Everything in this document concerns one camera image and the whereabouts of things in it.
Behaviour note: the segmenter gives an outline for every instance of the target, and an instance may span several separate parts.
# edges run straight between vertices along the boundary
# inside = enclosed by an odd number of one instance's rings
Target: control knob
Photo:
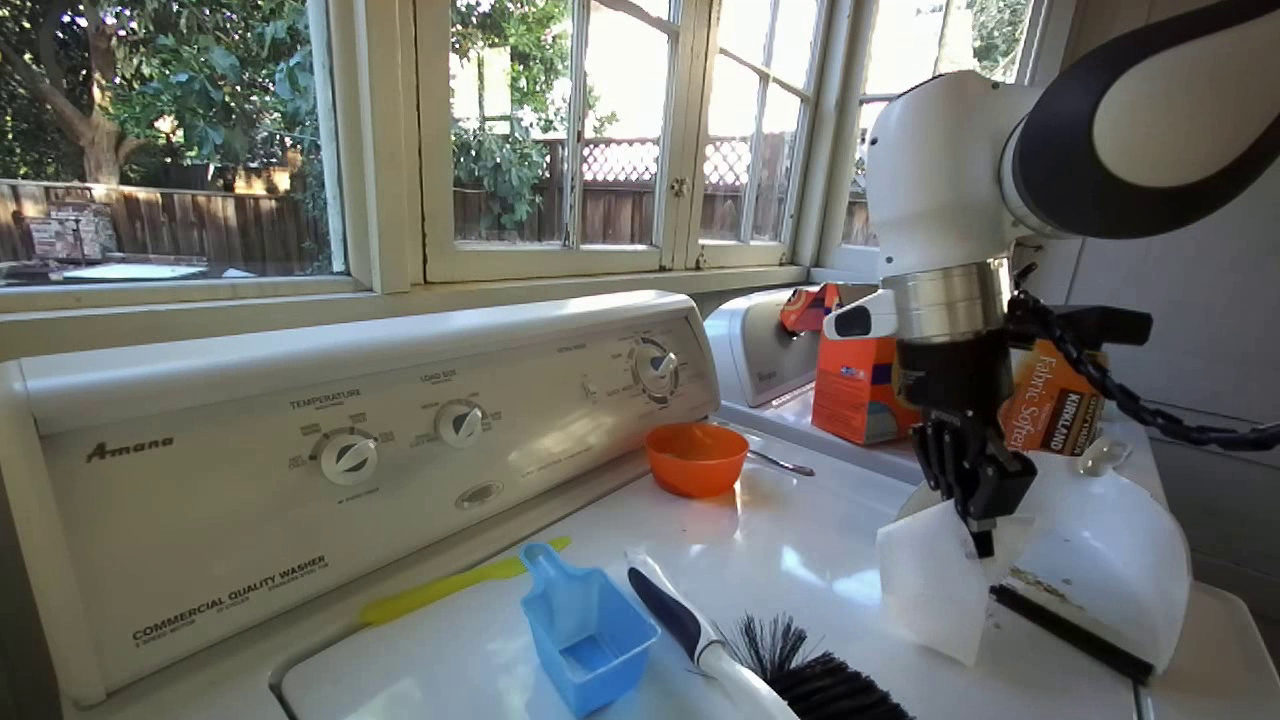
[[[361,433],[332,433],[317,449],[319,475],[356,489],[369,484],[377,472],[377,438]]]
[[[435,434],[452,449],[477,449],[490,433],[490,413],[481,404],[443,404],[435,417]]]
[[[647,401],[674,401],[682,389],[682,354],[656,341],[632,346],[632,376]]]

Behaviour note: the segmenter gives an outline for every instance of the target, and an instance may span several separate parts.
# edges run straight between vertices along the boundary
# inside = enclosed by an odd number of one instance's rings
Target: windowsill
[[[803,285],[803,267],[731,267],[731,271],[637,271],[637,276],[573,276],[573,278],[494,278],[494,285],[428,285],[405,296],[373,296],[351,278],[270,278],[270,285],[151,285],[151,288],[33,288],[23,307],[0,296],[0,360],[81,353],[110,345],[155,345],[188,336],[270,333],[298,322],[341,322],[377,316],[411,316],[481,304],[525,304],[558,296],[664,288],[690,296],[750,291],[773,285]]]

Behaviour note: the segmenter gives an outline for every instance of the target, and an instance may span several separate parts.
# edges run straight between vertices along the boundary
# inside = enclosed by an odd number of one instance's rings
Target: washing machine control panel
[[[690,296],[626,291],[22,360],[81,705],[717,408]]]

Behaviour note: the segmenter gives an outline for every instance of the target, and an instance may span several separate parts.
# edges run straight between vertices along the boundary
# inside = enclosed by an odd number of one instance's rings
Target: brush handle
[[[743,668],[730,647],[719,628],[697,612],[677,585],[653,558],[632,558],[629,585],[639,603],[669,628],[669,636],[690,651],[690,661],[713,676],[742,714],[798,720],[791,705],[779,699],[751,668]]]

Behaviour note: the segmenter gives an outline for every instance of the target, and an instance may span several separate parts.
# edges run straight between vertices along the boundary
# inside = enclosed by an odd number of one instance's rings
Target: blue plastic scoop
[[[656,643],[653,618],[602,567],[570,567],[547,542],[525,542],[521,556],[532,577],[525,618],[573,714],[632,690]]]

